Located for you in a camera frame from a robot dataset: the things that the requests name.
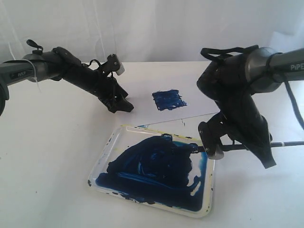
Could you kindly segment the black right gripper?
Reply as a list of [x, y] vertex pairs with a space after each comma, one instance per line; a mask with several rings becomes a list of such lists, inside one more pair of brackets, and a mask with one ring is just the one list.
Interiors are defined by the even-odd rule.
[[242, 90], [218, 90], [213, 101], [219, 112], [213, 116], [213, 153], [223, 154], [220, 137], [228, 135], [256, 155], [265, 169], [276, 166], [270, 146], [268, 123], [251, 94]]

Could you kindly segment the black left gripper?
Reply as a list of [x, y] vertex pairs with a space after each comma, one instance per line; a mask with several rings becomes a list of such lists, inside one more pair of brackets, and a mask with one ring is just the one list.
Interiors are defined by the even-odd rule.
[[128, 93], [118, 84], [114, 72], [104, 73], [102, 64], [93, 59], [83, 64], [69, 51], [60, 47], [59, 56], [63, 59], [64, 70], [60, 77], [67, 82], [96, 96], [110, 112], [131, 112], [134, 106], [125, 98]]

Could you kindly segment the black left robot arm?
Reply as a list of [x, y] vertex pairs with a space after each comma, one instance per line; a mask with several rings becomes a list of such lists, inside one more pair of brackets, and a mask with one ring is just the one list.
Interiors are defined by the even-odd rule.
[[0, 109], [9, 100], [10, 85], [28, 80], [38, 83], [45, 80], [65, 81], [97, 97], [109, 112], [131, 112], [134, 106], [126, 100], [128, 93], [119, 85], [114, 74], [124, 72], [124, 66], [116, 54], [110, 54], [104, 63], [91, 60], [89, 64], [63, 47], [44, 52], [43, 47], [28, 39], [33, 48], [21, 60], [10, 60], [0, 65]]

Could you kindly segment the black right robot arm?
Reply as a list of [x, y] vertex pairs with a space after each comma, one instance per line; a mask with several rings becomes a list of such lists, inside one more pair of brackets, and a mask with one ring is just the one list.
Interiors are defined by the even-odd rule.
[[229, 49], [203, 48], [210, 61], [197, 80], [198, 89], [213, 100], [219, 112], [198, 126], [202, 151], [212, 160], [224, 152], [248, 150], [265, 168], [275, 166], [272, 148], [297, 146], [298, 142], [272, 141], [266, 118], [253, 101], [254, 94], [271, 93], [285, 85], [295, 117], [304, 124], [291, 81], [304, 78], [304, 51], [276, 52], [258, 45]]

